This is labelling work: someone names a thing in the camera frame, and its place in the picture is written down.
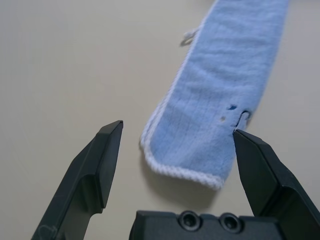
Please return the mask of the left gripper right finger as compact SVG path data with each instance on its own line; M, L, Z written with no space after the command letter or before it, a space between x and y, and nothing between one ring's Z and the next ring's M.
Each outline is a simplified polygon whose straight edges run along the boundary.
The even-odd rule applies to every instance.
M272 147L242 130L233 132L233 140L253 215L276 220L286 240L318 240L320 212Z

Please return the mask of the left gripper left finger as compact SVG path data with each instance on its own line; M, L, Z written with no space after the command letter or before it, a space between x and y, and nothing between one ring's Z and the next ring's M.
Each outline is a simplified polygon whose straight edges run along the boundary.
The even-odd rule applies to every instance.
M90 219L106 208L124 123L103 126L72 160L32 239L82 240Z

